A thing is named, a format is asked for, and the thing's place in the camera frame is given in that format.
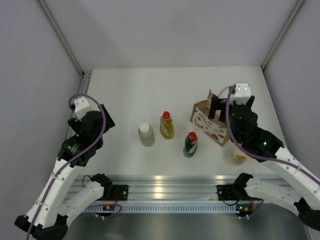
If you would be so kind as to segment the burlap canvas bag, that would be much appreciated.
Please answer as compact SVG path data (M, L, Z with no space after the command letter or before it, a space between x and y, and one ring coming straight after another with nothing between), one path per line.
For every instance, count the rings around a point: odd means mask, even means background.
M209 118L209 101L212 97L220 97L227 89L227 87L223 88L218 95L209 90L207 100L201 100L193 105L190 117L190 122L197 130L204 132L221 147L230 140L230 135L226 124L219 121L221 113L216 114L213 118Z

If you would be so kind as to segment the cream squeeze bottle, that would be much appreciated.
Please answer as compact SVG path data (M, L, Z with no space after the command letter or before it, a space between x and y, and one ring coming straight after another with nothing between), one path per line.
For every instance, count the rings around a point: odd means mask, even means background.
M230 150L228 156L235 165L241 165L248 159L248 156L236 146Z

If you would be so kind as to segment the white jar with lid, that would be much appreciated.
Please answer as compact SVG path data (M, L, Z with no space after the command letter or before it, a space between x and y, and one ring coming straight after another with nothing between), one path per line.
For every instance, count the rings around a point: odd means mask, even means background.
M146 122L139 125L138 135L142 145L145 147L151 147L155 143L153 128Z

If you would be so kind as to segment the dark sauce bottle red cap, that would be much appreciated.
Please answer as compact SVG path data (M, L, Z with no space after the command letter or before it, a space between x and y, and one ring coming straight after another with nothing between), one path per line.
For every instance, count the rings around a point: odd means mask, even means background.
M188 133L185 138L183 154L186 158L191 158L198 148L198 136L194 131Z

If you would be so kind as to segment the oil bottle red cap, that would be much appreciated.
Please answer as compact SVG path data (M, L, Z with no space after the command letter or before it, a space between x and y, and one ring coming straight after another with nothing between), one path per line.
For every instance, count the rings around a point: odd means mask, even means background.
M159 125L161 135L170 140L174 137L174 127L173 120L171 114L168 111L164 111L162 116L160 117L160 125Z

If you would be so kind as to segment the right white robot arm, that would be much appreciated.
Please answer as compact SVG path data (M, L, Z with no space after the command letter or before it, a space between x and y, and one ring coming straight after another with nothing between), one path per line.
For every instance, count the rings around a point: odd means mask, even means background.
M320 180L301 164L273 133L258 126L258 115L252 111L253 95L227 98L214 95L209 113L220 111L231 141L247 156L281 176L293 192L242 173L233 183L233 194L239 198L258 198L287 209L308 227L320 229Z

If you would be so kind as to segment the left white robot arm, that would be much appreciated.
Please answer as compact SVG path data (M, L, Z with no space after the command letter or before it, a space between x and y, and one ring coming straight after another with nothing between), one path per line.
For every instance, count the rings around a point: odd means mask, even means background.
M97 173L80 192L64 201L74 180L103 146L102 135L115 126L105 106L101 104L98 108L88 108L82 118L68 120L75 134L62 143L54 169L35 204L14 222L28 238L62 240L84 209L96 200L112 196L113 181Z

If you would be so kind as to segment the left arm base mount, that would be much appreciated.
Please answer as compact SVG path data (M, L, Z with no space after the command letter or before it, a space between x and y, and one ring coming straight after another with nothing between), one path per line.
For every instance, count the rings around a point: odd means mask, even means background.
M99 198L98 200L111 201L111 202L127 201L128 193L129 193L128 185L112 185L104 189L102 197Z

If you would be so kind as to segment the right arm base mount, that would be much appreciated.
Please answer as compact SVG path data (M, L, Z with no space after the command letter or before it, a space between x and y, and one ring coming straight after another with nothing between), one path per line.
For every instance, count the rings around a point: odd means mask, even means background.
M232 184L220 184L216 186L218 200L227 205L235 205L240 201L240 197L234 191Z

